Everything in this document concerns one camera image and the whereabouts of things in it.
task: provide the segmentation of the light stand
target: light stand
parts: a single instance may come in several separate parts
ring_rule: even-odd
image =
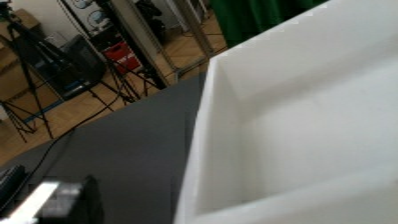
[[[128,31],[127,31],[127,28],[123,26],[121,20],[119,20],[119,18],[116,16],[111,0],[95,0],[95,2],[96,2],[100,8],[105,11],[107,17],[109,17],[111,22],[112,22],[114,27],[116,27],[116,30],[118,30],[118,32],[119,32],[119,34],[123,36],[123,39],[125,39],[125,41],[128,43],[128,46],[130,46],[130,48],[134,50],[134,53],[137,55],[137,58],[141,60],[141,64],[143,64],[143,68],[144,68],[143,69],[144,76],[146,76],[146,78],[150,78],[153,80],[155,87],[159,89],[166,89],[167,85],[166,85],[166,82],[164,82],[164,80],[160,78],[160,74],[157,72],[155,66],[150,63],[150,60],[146,58],[146,55],[143,53],[143,50],[141,50],[139,45],[135,43],[135,40],[134,40],[132,36],[128,35]]]
[[[41,105],[41,101],[40,101],[40,97],[38,97],[38,87],[36,87],[36,83],[32,80],[32,74],[29,71],[29,64],[27,64],[27,61],[25,61],[25,58],[22,55],[22,49],[18,48],[18,44],[15,41],[16,40],[15,31],[20,34],[20,38],[24,38],[24,40],[34,46],[34,48],[38,50],[38,54],[41,56],[41,59],[52,68],[54,74],[70,74],[72,76],[75,76],[77,80],[80,81],[80,85],[84,86],[84,88],[87,89],[87,91],[93,94],[93,97],[96,97],[96,99],[100,100],[100,102],[105,105],[105,107],[109,108],[109,110],[111,111],[114,111],[114,110],[109,107],[107,103],[103,102],[102,98],[98,97],[95,91],[87,87],[86,82],[80,80],[80,77],[84,77],[82,70],[77,66],[77,63],[73,62],[73,59],[70,58],[66,53],[59,50],[59,48],[47,42],[47,40],[36,35],[36,33],[31,32],[31,30],[27,29],[24,24],[18,21],[15,21],[9,11],[11,11],[11,8],[8,6],[8,2],[0,2],[0,17],[9,22],[8,30],[9,30],[11,39],[13,39],[13,46],[15,46],[15,50],[16,50],[16,55],[20,57],[22,70],[24,70],[25,80],[29,83],[29,91],[34,95],[34,100],[36,100],[36,104],[38,104],[38,108],[40,108],[40,115],[36,115],[32,113],[29,113],[29,114],[43,120],[45,126],[47,126],[47,131],[48,131],[48,136],[50,136],[50,138],[54,138],[52,129],[50,129],[50,125],[48,125],[48,119],[47,119],[45,110],[43,110],[43,105]],[[16,126],[20,135],[22,135],[22,131],[25,131],[27,133],[32,132],[31,126],[27,124],[24,126],[27,129],[20,125]]]

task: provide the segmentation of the tripod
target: tripod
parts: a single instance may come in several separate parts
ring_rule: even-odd
[[[34,101],[36,101],[36,105],[38,105],[38,109],[40,109],[38,114],[32,114],[32,113],[29,113],[29,114],[34,116],[34,118],[43,120],[48,136],[54,139],[54,133],[52,133],[50,125],[48,125],[43,104],[41,104],[41,100],[38,97],[38,86],[34,83],[32,74],[31,74],[31,70],[29,70],[29,63],[27,63],[27,60],[22,55],[22,49],[20,49],[16,41],[15,41],[16,40],[15,32],[20,34],[20,38],[24,38],[24,40],[29,42],[31,46],[34,46],[41,60],[45,61],[47,65],[52,69],[52,73],[59,74],[59,75],[70,74],[72,76],[75,76],[75,78],[80,82],[80,85],[84,86],[86,90],[93,94],[93,97],[100,100],[100,102],[105,105],[105,107],[109,108],[109,110],[111,111],[114,111],[114,110],[112,110],[111,106],[107,105],[105,101],[102,100],[102,98],[100,98],[98,94],[95,93],[91,87],[87,86],[86,82],[82,81],[82,77],[84,77],[82,69],[79,68],[73,59],[70,58],[66,53],[59,50],[59,48],[47,42],[47,40],[36,35],[36,33],[31,32],[31,30],[24,26],[22,22],[15,20],[13,15],[9,14],[9,10],[11,10],[11,8],[8,6],[8,3],[0,3],[0,17],[9,22],[8,31],[9,31],[11,40],[15,43],[13,47],[15,47],[16,55],[20,57],[22,70],[24,70],[25,80],[27,80],[27,84],[29,84],[29,92],[32,93]],[[6,108],[8,108],[8,113],[11,116],[13,124],[16,126],[20,135],[22,135],[22,131],[25,133],[32,133],[34,128],[29,126],[29,124],[24,122],[24,120],[13,113],[11,108],[13,107],[16,108],[16,106],[11,103],[2,102],[2,104],[6,105]]]

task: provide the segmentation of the tripod leg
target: tripod leg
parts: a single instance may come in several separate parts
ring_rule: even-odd
[[[105,105],[105,107],[109,108],[109,110],[114,112],[114,109],[111,108],[109,104],[105,103],[103,99],[100,98],[100,96],[96,95],[95,91],[91,89],[87,89],[87,91],[91,92],[93,97],[100,100],[102,104]]]
[[[103,86],[109,88],[109,90],[118,94],[119,91],[118,91],[116,88],[109,85],[109,83],[103,82],[103,81],[102,81],[100,83],[102,83]],[[123,100],[128,101],[130,103],[135,102],[134,97],[127,96],[125,93],[121,93],[121,98],[123,98]]]

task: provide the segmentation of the white wall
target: white wall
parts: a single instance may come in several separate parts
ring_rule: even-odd
[[[15,10],[24,8],[34,15],[47,35],[59,31],[68,40],[75,37],[79,31],[68,20],[57,0],[13,0],[11,6]]]

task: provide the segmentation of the equipment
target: equipment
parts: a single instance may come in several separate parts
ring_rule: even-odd
[[[45,181],[0,223],[102,224],[103,216],[98,180],[89,176],[84,183]]]
[[[102,98],[98,97],[96,93],[93,92],[91,86],[87,86],[87,84],[82,80],[84,79],[84,74],[82,74],[84,70],[82,70],[82,66],[77,63],[75,57],[70,57],[70,55],[61,51],[61,49],[47,42],[47,40],[36,35],[36,33],[31,32],[27,27],[22,25],[22,22],[15,19],[13,15],[11,15],[11,7],[8,5],[8,2],[0,3],[0,17],[9,22],[8,30],[9,30],[11,39],[16,40],[15,32],[18,32],[20,38],[25,40],[25,42],[34,46],[34,48],[38,50],[38,55],[41,57],[41,60],[45,61],[50,74],[54,74],[56,76],[59,74],[61,75],[70,74],[75,77],[75,79],[79,80],[79,82],[82,84],[84,90],[87,90],[91,92],[93,97],[96,97],[96,99],[107,106],[109,110],[114,111],[112,108],[109,107],[107,103],[103,102]],[[38,97],[38,91],[36,91],[38,86],[36,86],[31,71],[29,71],[29,62],[27,62],[27,58],[22,55],[22,48],[20,48],[18,44],[15,44],[15,50],[16,50],[16,55],[18,55],[20,61],[22,61],[22,69],[24,69],[24,75],[25,75],[25,79],[27,79],[27,83],[29,83],[29,91],[34,95],[34,100],[36,100],[36,104],[38,104],[38,108],[40,108],[40,115],[38,114],[31,114],[31,115],[43,120],[48,135],[50,135],[50,138],[54,138],[50,125],[48,125],[48,119],[47,119],[45,110],[43,110],[43,105],[41,105],[41,101],[40,101],[40,97]],[[20,134],[22,134],[22,131],[25,131],[25,133],[32,133],[32,128],[27,128],[27,129],[18,128]]]
[[[0,212],[4,212],[2,208],[6,207],[25,177],[25,167],[20,165],[0,172]]]
[[[36,69],[63,99],[68,100],[86,91],[86,87],[93,87],[102,82],[107,67],[82,35],[77,35],[61,50],[75,58],[75,63],[82,68],[82,77],[61,70],[61,73],[54,74],[52,66],[57,65],[48,66],[43,60],[36,64]]]

